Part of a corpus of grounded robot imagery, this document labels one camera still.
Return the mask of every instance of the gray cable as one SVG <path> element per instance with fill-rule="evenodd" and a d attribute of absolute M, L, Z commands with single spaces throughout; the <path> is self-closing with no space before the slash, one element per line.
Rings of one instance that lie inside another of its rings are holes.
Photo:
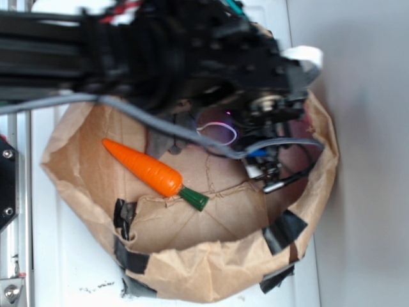
<path fill-rule="evenodd" d="M 0 115 L 17 113 L 21 111 L 30 111 L 32 109 L 38 109 L 41 107 L 55 107 L 60 106 L 61 104 L 69 104 L 72 102 L 84 102 L 84 101 L 97 101 L 98 96 L 76 93 L 69 95 L 60 95 L 48 98 L 41 98 L 36 100 L 30 100 L 20 104 L 8 104 L 0 107 Z"/>
<path fill-rule="evenodd" d="M 38 100 L 32 100 L 29 102 L 23 102 L 21 104 L 9 105 L 0 107 L 0 114 L 6 113 L 16 113 L 19 111 L 26 111 L 40 107 L 50 107 L 58 106 L 61 104 L 71 103 L 71 102 L 84 102 L 84 101 L 93 101 L 107 104 L 126 115 L 138 120 L 139 122 L 145 124 L 152 129 L 161 131 L 164 134 L 171 136 L 176 136 L 177 138 L 185 139 L 204 147 L 209 150 L 210 148 L 217 150 L 220 154 L 225 155 L 231 159 L 243 159 L 248 156 L 250 153 L 255 152 L 260 148 L 267 146 L 278 146 L 278 145 L 287 145 L 287 144 L 303 144 L 303 145 L 314 145 L 318 146 L 320 149 L 323 149 L 323 145 L 315 139 L 298 139 L 298 138 L 275 138 L 267 139 L 264 141 L 259 141 L 254 143 L 251 146 L 248 146 L 245 150 L 237 152 L 232 150 L 229 147 L 224 146 L 218 141 L 214 141 L 210 138 L 200 136 L 194 130 L 188 130 L 186 128 L 177 126 L 173 123 L 161 120 L 156 116 L 149 114 L 148 112 L 136 107 L 135 105 L 126 103 L 123 100 L 110 96 L 96 96 L 90 94 L 71 94 L 71 95 L 62 95 L 57 97 L 42 98 Z"/>

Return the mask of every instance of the metal screw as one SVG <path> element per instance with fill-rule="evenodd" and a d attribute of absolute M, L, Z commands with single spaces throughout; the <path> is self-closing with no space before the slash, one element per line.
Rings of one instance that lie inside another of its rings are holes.
<path fill-rule="evenodd" d="M 6 159 L 11 159 L 13 158 L 13 156 L 14 156 L 14 153 L 12 150 L 6 149 L 5 151 L 3 151 L 3 157 Z"/>
<path fill-rule="evenodd" d="M 12 299 L 18 297 L 20 294 L 20 289 L 15 285 L 10 285 L 4 290 L 4 296 L 11 301 Z"/>
<path fill-rule="evenodd" d="M 13 209 L 12 209 L 12 208 L 7 208 L 7 209 L 4 210 L 4 213 L 5 213 L 7 216 L 10 216 L 10 215 L 13 214 Z"/>

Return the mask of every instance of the metal frame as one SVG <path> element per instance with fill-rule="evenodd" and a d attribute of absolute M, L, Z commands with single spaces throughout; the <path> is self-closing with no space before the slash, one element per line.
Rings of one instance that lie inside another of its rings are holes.
<path fill-rule="evenodd" d="M 33 0 L 0 0 L 0 10 L 26 12 L 32 4 Z M 0 133 L 19 153 L 15 160 L 18 215 L 0 233 L 0 306 L 30 307 L 34 301 L 30 112 L 0 116 Z"/>

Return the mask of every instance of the orange carrot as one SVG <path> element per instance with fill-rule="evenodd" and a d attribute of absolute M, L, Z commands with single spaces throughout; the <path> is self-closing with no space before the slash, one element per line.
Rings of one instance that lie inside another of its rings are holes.
<path fill-rule="evenodd" d="M 182 177 L 175 169 L 110 139 L 103 139 L 102 143 L 124 167 L 159 194 L 166 197 L 179 194 L 200 211 L 207 204 L 209 197 L 183 186 Z"/>

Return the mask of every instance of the metal bolt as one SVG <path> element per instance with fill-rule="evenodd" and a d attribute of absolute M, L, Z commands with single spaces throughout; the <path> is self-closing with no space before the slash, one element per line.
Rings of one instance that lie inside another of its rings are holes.
<path fill-rule="evenodd" d="M 17 298 L 20 295 L 20 289 L 15 285 L 10 285 L 4 290 L 4 296 L 11 301 L 12 299 Z"/>
<path fill-rule="evenodd" d="M 275 72 L 277 75 L 284 75 L 284 74 L 286 73 L 286 71 L 284 70 L 284 67 L 282 67 L 282 66 L 277 66 L 277 67 L 275 68 L 274 72 Z"/>
<path fill-rule="evenodd" d="M 10 215 L 12 215 L 13 214 L 13 209 L 12 208 L 7 208 L 7 209 L 5 209 L 4 210 L 4 213 L 7 215 L 7 216 L 10 216 Z"/>
<path fill-rule="evenodd" d="M 253 64 L 248 64 L 244 69 L 246 72 L 253 72 L 256 70 L 256 67 Z"/>
<path fill-rule="evenodd" d="M 14 157 L 13 150 L 6 149 L 5 151 L 3 151 L 3 157 L 6 159 L 12 159 Z"/>

